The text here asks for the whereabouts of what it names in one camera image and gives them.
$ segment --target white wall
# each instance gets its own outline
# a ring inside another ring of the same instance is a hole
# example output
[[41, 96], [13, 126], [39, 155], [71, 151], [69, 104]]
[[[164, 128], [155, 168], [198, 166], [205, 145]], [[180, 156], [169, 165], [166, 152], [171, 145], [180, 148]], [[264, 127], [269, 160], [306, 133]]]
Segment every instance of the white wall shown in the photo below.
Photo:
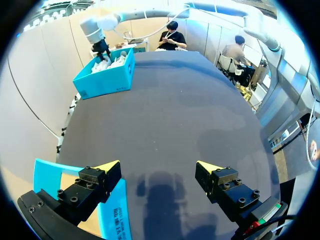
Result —
[[33, 189], [35, 159], [56, 161], [57, 138], [19, 94], [7, 59], [0, 75], [0, 169], [12, 200]]

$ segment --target blue cardboard box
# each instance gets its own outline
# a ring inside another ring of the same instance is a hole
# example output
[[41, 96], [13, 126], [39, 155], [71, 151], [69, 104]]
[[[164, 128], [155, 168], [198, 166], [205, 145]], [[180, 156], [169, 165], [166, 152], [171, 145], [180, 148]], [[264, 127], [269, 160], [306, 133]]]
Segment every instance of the blue cardboard box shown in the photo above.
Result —
[[123, 66], [106, 69], [100, 72], [91, 73], [95, 63], [100, 63], [101, 59], [92, 59], [79, 74], [74, 78], [73, 84], [82, 99], [89, 99], [96, 96], [111, 94], [131, 89], [132, 78], [135, 71], [135, 57], [132, 48], [119, 49], [110, 54], [111, 61], [120, 57], [125, 51], [127, 57]]

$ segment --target computer screen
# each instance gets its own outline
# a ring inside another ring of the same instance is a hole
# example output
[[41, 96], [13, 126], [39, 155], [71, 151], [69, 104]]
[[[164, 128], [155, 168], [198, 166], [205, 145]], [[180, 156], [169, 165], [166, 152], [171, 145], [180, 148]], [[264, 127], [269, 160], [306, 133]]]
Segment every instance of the computer screen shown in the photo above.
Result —
[[262, 59], [262, 54], [253, 48], [249, 47], [248, 45], [244, 45], [243, 48], [244, 57], [254, 64], [256, 67], [259, 67], [259, 64]]

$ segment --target person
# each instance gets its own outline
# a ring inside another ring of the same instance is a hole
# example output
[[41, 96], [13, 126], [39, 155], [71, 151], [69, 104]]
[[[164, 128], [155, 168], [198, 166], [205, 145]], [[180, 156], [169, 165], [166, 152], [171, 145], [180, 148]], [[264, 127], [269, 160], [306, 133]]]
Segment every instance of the person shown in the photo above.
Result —
[[235, 44], [226, 45], [222, 51], [222, 55], [228, 58], [233, 58], [234, 64], [238, 69], [240, 68], [240, 62], [246, 66], [251, 64], [246, 60], [244, 51], [242, 50], [245, 44], [245, 38], [237, 35], [234, 38]]
[[161, 34], [157, 50], [175, 51], [177, 47], [185, 49], [187, 47], [186, 40], [184, 35], [177, 31], [178, 23], [172, 21], [166, 28], [168, 31], [164, 31]]
[[243, 73], [240, 76], [234, 76], [234, 80], [239, 82], [242, 86], [248, 87], [251, 79], [250, 74], [253, 74], [254, 69], [251, 67], [250, 62], [245, 58], [244, 51], [242, 50], [245, 44], [245, 38], [237, 35], [234, 40], [235, 44], [229, 44], [224, 47], [222, 55], [228, 58], [233, 58], [236, 68], [243, 70]]

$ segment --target gray table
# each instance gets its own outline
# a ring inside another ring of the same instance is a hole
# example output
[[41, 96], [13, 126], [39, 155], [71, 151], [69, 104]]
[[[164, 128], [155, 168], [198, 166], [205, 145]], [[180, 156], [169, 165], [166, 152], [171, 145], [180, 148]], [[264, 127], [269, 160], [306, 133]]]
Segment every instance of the gray table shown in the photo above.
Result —
[[59, 162], [120, 160], [134, 240], [229, 239], [237, 228], [195, 180], [196, 161], [231, 166], [261, 200], [280, 197], [275, 160], [236, 88], [198, 52], [134, 55], [132, 89], [80, 100]]

